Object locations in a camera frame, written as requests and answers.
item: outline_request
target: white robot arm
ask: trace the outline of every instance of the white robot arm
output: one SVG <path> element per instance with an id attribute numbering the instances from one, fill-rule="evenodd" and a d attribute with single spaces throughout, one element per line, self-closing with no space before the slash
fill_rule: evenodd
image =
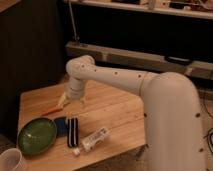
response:
<path id="1" fill-rule="evenodd" d="M 91 56 L 67 63 L 66 95 L 84 96 L 88 79 L 140 96 L 144 102 L 148 171 L 205 171 L 199 96 L 195 86 L 178 73 L 156 74 L 98 67 Z"/>

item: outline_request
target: green bowl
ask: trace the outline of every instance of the green bowl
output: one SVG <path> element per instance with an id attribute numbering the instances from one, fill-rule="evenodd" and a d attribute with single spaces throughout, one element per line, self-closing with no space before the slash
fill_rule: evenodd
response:
<path id="1" fill-rule="evenodd" d="M 40 154 L 55 142 L 57 127 L 48 118 L 37 118 L 28 122 L 18 135 L 18 147 L 23 154 Z"/>

